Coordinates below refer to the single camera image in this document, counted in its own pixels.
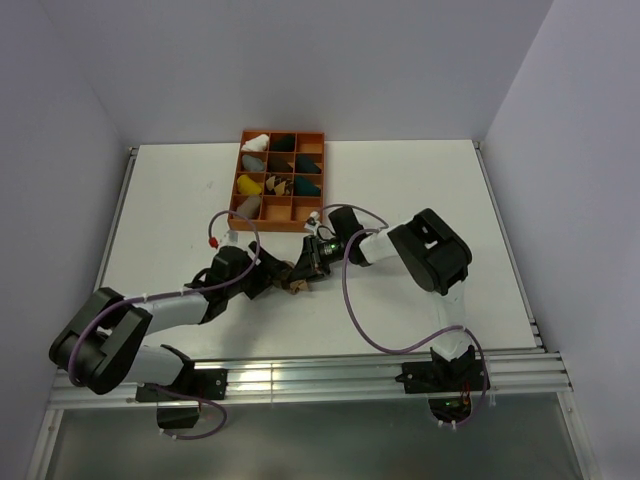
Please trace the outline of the brown argyle sock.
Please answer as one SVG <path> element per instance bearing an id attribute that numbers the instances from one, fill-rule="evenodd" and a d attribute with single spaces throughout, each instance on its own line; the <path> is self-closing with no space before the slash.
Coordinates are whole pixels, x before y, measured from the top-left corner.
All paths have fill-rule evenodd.
<path id="1" fill-rule="evenodd" d="M 299 292 L 308 292 L 310 288 L 306 280 L 289 280 L 289 275 L 292 273 L 293 268 L 294 264 L 292 262 L 284 261 L 280 273 L 274 280 L 274 286 L 291 295 L 296 295 Z"/>

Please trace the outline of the tan sock with maroon cuff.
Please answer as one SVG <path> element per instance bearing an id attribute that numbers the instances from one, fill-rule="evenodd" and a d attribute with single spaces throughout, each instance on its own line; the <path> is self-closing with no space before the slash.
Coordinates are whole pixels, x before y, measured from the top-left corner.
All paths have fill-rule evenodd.
<path id="1" fill-rule="evenodd" d="M 262 197 L 259 195 L 250 195 L 242 199 L 234 208 L 235 218 L 255 220 L 259 218 Z"/>

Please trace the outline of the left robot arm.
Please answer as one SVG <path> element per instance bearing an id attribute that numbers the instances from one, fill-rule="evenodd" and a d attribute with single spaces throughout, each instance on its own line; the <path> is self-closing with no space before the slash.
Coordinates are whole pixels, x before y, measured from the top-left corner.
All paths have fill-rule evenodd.
<path id="1" fill-rule="evenodd" d="M 229 301 L 243 294 L 252 300 L 285 280 L 292 266 L 259 249 L 222 246 L 211 265 L 179 292 L 131 301 L 115 290 L 96 290 L 54 339 L 49 358 L 80 386 L 98 395 L 123 381 L 159 385 L 172 399 L 195 387 L 195 361 L 169 345 L 150 347 L 144 338 L 183 325 L 214 320 Z"/>

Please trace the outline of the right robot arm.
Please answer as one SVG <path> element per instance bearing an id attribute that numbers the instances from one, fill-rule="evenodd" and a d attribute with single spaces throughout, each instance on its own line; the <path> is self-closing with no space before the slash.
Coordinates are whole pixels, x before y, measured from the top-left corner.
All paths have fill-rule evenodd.
<path id="1" fill-rule="evenodd" d="M 470 248 L 432 209 L 424 209 L 409 221 L 391 227 L 386 221 L 378 229 L 367 229 L 357 219 L 358 211 L 348 204 L 334 204 L 329 220 L 334 234 L 320 236 L 324 227 L 317 212 L 305 227 L 312 233 L 303 239 L 300 257 L 288 274 L 289 287 L 301 282 L 324 279 L 331 265 L 342 263 L 342 294 L 350 320 L 360 336 L 379 352 L 403 355 L 430 344 L 431 379 L 441 388 L 452 390 L 462 383 L 480 351 L 464 326 L 464 282 L 472 262 Z M 399 258 L 411 278 L 434 302 L 436 332 L 417 343 L 391 349 L 366 334 L 355 316 L 348 293 L 347 268 L 350 264 L 368 267 L 382 260 Z"/>

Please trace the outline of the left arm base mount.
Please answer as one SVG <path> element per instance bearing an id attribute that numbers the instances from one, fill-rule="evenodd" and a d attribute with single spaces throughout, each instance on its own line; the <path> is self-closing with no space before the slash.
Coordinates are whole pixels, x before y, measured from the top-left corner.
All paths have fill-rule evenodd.
<path id="1" fill-rule="evenodd" d="M 224 368 L 195 369 L 170 386 L 144 384 L 137 387 L 135 401 L 156 405 L 156 423 L 162 434 L 177 440 L 204 439 L 220 432 L 227 423 L 228 412 L 219 401 L 226 396 L 228 373 Z M 221 414 L 219 423 L 204 433 L 187 433 L 203 418 L 206 407 Z"/>

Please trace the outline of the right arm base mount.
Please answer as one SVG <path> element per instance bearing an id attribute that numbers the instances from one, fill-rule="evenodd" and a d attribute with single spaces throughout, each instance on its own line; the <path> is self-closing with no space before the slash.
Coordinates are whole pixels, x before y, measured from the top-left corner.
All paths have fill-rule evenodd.
<path id="1" fill-rule="evenodd" d="M 405 362 L 395 381 L 403 385 L 406 394 L 453 393 L 465 388 L 481 392 L 491 386 L 479 360 L 466 366 L 440 361 Z"/>

